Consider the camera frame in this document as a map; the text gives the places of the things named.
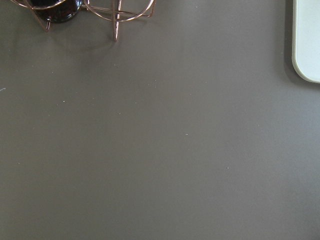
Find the cream rabbit tray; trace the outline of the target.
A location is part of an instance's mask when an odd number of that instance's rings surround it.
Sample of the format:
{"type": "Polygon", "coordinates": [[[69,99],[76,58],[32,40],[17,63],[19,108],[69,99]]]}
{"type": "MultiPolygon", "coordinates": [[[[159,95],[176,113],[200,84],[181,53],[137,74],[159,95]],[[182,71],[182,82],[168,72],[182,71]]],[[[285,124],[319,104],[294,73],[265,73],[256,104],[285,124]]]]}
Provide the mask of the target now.
{"type": "Polygon", "coordinates": [[[320,82],[320,1],[294,0],[292,64],[305,81],[320,82]]]}

